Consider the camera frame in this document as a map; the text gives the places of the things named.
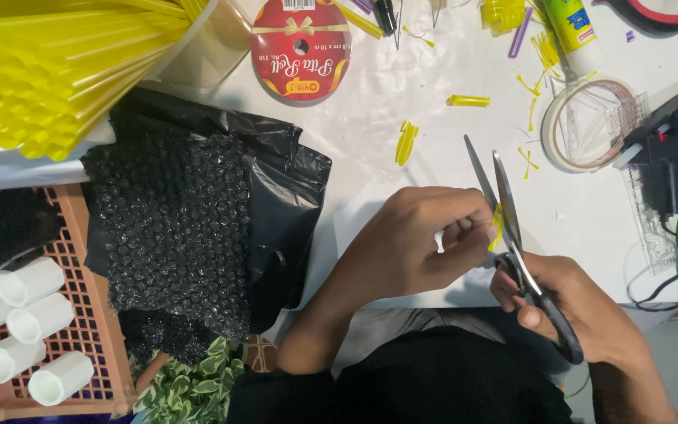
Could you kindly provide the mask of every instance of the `scissor blade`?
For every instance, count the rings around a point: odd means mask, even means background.
[[[476,170],[476,176],[478,177],[478,182],[481,185],[481,191],[483,192],[483,196],[485,196],[485,199],[488,201],[488,204],[491,206],[491,208],[496,210],[496,206],[499,204],[499,201],[496,200],[494,190],[490,188],[490,182],[488,181],[488,177],[486,177],[485,175],[483,165],[481,165],[480,159],[478,159],[478,154],[476,153],[476,150],[472,147],[470,137],[467,137],[467,134],[465,134],[465,144],[467,146],[467,153],[470,155],[472,167]]]
[[[509,186],[509,180],[506,178],[504,164],[501,162],[501,156],[494,150],[494,169],[496,170],[496,188],[499,190],[501,199],[501,213],[504,216],[504,230],[514,241],[514,244],[522,255],[522,235],[520,234],[520,225],[517,221],[517,210],[514,209],[514,199],[512,198],[512,188]]]

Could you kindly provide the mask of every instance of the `barcode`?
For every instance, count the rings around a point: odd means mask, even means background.
[[[282,0],[285,11],[314,11],[315,0]]]

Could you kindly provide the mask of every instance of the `purple straw piece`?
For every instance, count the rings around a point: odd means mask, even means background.
[[[366,15],[370,15],[373,11],[373,5],[368,0],[352,0],[352,3],[354,3],[355,6],[360,7]]]
[[[525,7],[525,19],[522,21],[522,25],[517,28],[517,32],[514,33],[514,40],[512,40],[512,48],[509,49],[509,59],[514,59],[520,53],[520,47],[522,47],[522,39],[525,38],[525,32],[527,31],[527,25],[530,23],[530,17],[532,16],[532,7]]]

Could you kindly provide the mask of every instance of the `hand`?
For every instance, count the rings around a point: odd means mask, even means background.
[[[603,361],[620,367],[634,361],[635,356],[641,358],[641,352],[648,352],[634,322],[574,260],[526,252],[524,261],[536,283],[555,294],[553,300],[572,325],[588,362]],[[507,313],[519,310],[520,325],[558,342],[556,329],[546,314],[516,296],[517,283],[503,269],[496,270],[490,291]]]
[[[485,259],[498,229],[475,188],[407,187],[389,197],[347,247],[325,285],[357,308],[447,287]],[[445,252],[435,235],[444,230]]]

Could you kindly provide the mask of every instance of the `orange plastic basket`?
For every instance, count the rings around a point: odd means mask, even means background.
[[[93,361],[93,379],[61,404],[44,407],[30,397],[28,381],[42,365],[35,365],[0,384],[0,421],[79,413],[126,413],[137,400],[129,373],[124,337],[117,312],[108,307],[108,281],[83,266],[86,254],[88,210],[79,184],[37,188],[64,218],[60,239],[44,246],[44,253],[62,266],[65,294],[75,309],[69,327],[46,339],[48,363],[66,352],[80,350]],[[9,334],[0,327],[0,340]]]

